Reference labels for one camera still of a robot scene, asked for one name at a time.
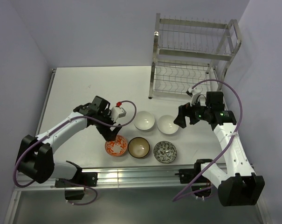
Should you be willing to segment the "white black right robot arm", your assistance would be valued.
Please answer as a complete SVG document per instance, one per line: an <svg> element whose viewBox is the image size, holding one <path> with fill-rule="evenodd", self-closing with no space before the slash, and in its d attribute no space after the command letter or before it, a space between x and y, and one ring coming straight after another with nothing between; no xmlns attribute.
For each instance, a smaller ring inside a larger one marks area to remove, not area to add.
<svg viewBox="0 0 282 224"><path fill-rule="evenodd" d="M256 205L265 181L256 174L245 155L238 135L240 122L232 111L225 110L223 93L208 91L205 105L198 101L198 94L191 95L190 103L179 106L174 124L186 128L186 118L191 125L206 121L220 143L221 153L213 160L198 159L190 184L209 180L217 189L222 206Z"/></svg>

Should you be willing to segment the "black white floral bowl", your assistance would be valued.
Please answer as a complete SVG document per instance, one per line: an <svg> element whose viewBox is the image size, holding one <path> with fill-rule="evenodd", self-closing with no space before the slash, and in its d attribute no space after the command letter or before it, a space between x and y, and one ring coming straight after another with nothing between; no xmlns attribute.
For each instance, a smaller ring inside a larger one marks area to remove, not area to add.
<svg viewBox="0 0 282 224"><path fill-rule="evenodd" d="M153 154L158 162L169 164L176 159L177 149L169 141L160 141L154 146Z"/></svg>

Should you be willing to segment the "orange patterned bowl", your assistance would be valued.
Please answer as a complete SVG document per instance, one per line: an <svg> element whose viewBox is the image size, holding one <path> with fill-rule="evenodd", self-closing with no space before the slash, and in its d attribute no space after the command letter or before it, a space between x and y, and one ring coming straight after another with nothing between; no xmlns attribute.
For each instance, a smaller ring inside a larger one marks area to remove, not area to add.
<svg viewBox="0 0 282 224"><path fill-rule="evenodd" d="M105 142L105 151L107 154L115 157L124 155L128 148L128 142L126 138L121 135L117 135L114 141Z"/></svg>

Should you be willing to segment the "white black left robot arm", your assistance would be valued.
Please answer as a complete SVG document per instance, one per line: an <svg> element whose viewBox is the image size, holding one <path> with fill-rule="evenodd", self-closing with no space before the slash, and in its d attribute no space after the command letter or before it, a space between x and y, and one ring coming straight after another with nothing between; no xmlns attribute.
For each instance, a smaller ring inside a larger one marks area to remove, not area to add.
<svg viewBox="0 0 282 224"><path fill-rule="evenodd" d="M91 103L76 107L65 120L50 130L38 136L25 136L21 141L14 168L15 185L22 187L17 182L17 173L21 172L37 183L58 178L66 180L71 186L78 186L83 180L82 168L71 161L56 162L56 150L89 126L96 127L106 141L115 140L122 128L116 121L125 115L126 111L120 102L110 107L107 100L96 96Z"/></svg>

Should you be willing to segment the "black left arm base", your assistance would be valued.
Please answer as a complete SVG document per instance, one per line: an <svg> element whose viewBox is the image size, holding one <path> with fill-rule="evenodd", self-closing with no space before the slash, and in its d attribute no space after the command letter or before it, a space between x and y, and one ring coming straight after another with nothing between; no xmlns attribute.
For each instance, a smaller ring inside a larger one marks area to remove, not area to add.
<svg viewBox="0 0 282 224"><path fill-rule="evenodd" d="M56 179L55 188L64 188L64 197L68 203L74 205L87 205L93 203L97 197L98 192L93 188L96 187L98 180L97 172L81 172L76 174L71 180ZM79 203L80 200L87 195L87 190L91 190L95 193L93 199L90 202Z"/></svg>

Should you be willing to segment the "brown glazed bowl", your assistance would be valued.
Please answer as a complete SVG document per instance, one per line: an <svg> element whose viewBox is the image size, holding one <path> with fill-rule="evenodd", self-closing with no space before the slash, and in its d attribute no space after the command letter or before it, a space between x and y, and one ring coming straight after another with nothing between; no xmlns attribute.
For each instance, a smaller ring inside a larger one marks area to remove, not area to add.
<svg viewBox="0 0 282 224"><path fill-rule="evenodd" d="M142 137L135 137L129 141L128 152L129 154L137 159L142 159L150 152L150 144L148 140Z"/></svg>

